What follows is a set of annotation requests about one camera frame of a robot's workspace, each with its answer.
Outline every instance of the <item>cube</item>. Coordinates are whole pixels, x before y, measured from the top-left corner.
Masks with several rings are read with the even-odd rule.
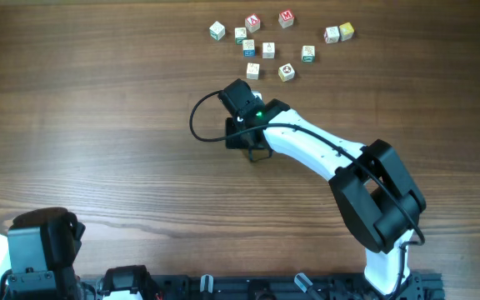
[[[246,17],[246,28],[250,33],[254,33],[260,28],[260,19],[256,14]]]
[[[247,64],[247,79],[255,79],[258,80],[258,70],[260,69],[260,65],[258,63],[248,63]]]
[[[340,38],[340,33],[338,32],[338,27],[327,27],[325,28],[325,33],[323,34],[325,38],[325,43],[336,43]]]
[[[234,42],[237,45],[242,45],[242,41],[248,38],[248,31],[245,27],[234,28]]]
[[[353,36],[355,29],[351,26],[350,22],[340,25],[340,35],[342,36],[342,42],[350,39]]]
[[[290,9],[285,10],[284,12],[279,13],[279,24],[282,28],[287,28],[293,24],[293,13]]]
[[[214,22],[214,24],[209,29],[210,36],[217,41],[219,41],[225,35],[225,26],[223,26],[218,21]]]
[[[314,62],[316,51],[314,46],[303,46],[301,51],[301,61],[304,63]]]
[[[293,70],[293,67],[290,63],[287,63],[279,68],[279,77],[283,82],[292,79],[294,75],[296,75],[296,72]]]
[[[243,40],[243,56],[252,57],[255,56],[255,40]]]
[[[262,43],[262,58],[275,58],[275,42]]]

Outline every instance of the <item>wooden surface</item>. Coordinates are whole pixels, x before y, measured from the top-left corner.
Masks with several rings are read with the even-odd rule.
[[[278,12],[291,8],[293,27]],[[255,12],[242,56],[234,27]],[[226,37],[213,41],[219,20]],[[323,29],[356,37],[326,45]],[[301,63],[302,45],[317,47]],[[361,272],[364,249],[328,185],[288,157],[249,163],[188,131],[193,104],[245,78],[343,138],[390,142],[427,199],[412,268],[443,273],[448,298],[480,298],[480,1],[189,2],[0,7],[0,230],[64,206],[87,225],[77,273],[146,264],[201,275]],[[291,63],[296,78],[280,81]],[[196,116],[223,134],[214,98]]]

